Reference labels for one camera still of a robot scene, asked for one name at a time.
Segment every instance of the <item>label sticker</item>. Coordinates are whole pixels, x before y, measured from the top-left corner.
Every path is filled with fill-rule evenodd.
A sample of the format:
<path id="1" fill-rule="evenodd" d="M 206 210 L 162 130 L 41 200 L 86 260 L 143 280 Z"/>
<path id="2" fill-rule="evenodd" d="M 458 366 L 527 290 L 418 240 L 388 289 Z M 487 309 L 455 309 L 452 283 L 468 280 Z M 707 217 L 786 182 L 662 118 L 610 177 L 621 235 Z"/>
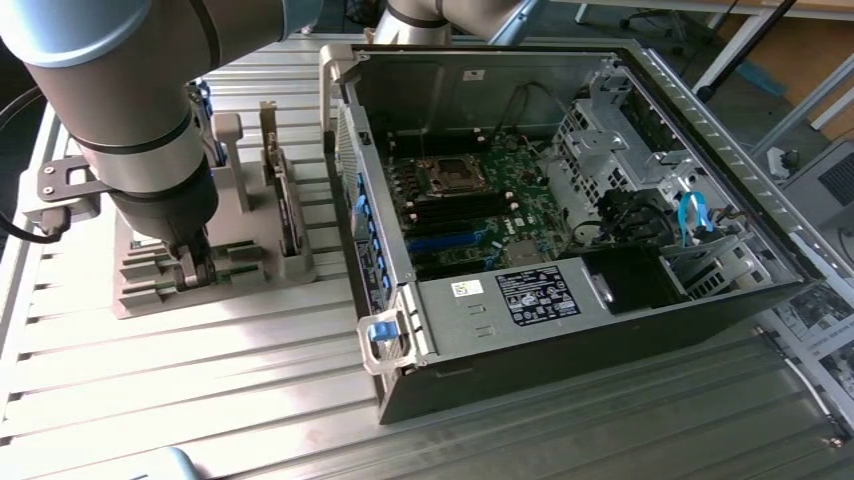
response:
<path id="1" fill-rule="evenodd" d="M 481 285 L 481 280 L 456 282 L 451 284 L 451 291 L 455 297 L 467 297 L 483 293 L 483 285 Z"/>
<path id="2" fill-rule="evenodd" d="M 521 327 L 582 313 L 557 266 L 498 275 L 495 280 Z"/>
<path id="3" fill-rule="evenodd" d="M 483 80 L 486 76 L 486 70 L 464 70 L 463 71 L 463 82 L 472 82 L 476 80 Z"/>

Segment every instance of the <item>blue ram slot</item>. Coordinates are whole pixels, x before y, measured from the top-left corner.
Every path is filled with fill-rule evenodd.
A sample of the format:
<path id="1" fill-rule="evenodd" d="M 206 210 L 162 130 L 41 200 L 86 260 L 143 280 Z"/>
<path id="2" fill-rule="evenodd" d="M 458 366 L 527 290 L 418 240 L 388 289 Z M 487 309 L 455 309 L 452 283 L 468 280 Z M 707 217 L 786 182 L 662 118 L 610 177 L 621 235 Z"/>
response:
<path id="1" fill-rule="evenodd" d="M 443 237 L 419 238 L 408 244 L 408 250 L 412 253 L 428 252 L 432 250 L 444 250 L 446 248 L 471 247 L 483 240 L 483 230 L 471 233 L 455 233 Z"/>

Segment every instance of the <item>warning label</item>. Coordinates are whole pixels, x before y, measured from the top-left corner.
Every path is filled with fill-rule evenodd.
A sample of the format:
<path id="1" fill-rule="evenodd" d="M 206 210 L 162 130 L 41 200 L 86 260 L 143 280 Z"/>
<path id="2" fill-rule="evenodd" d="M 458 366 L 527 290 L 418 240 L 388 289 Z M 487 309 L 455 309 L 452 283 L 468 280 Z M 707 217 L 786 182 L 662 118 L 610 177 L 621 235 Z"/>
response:
<path id="1" fill-rule="evenodd" d="M 517 325 L 525 327 L 582 313 L 558 267 L 499 275 L 495 280 Z"/>

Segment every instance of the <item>blue cable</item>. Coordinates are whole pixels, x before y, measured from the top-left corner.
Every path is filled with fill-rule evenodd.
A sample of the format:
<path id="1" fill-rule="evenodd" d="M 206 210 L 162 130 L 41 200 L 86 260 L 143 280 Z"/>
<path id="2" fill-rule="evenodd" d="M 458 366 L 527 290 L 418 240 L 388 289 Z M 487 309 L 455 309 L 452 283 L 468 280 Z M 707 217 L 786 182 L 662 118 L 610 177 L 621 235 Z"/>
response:
<path id="1" fill-rule="evenodd" d="M 706 213 L 706 199 L 699 192 L 687 192 L 682 195 L 679 200 L 679 210 L 677 212 L 677 218 L 679 221 L 679 232 L 682 233 L 682 246 L 687 247 L 689 244 L 689 205 L 691 204 L 691 198 L 697 201 L 697 227 L 706 227 L 706 231 L 714 231 L 715 227 L 709 221 L 709 215 Z"/>

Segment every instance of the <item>bracket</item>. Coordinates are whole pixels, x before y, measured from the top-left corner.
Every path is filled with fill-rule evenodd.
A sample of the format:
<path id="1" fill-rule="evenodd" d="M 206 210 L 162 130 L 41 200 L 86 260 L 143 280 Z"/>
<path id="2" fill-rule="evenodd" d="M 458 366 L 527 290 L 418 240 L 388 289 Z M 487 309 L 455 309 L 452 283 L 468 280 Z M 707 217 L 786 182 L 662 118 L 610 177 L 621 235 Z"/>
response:
<path id="1" fill-rule="evenodd" d="M 86 181 L 83 183 L 70 183 L 75 171 L 84 171 Z M 39 170 L 37 190 L 41 201 L 49 203 L 116 191 L 115 188 L 95 179 L 90 164 L 82 156 L 44 163 Z"/>

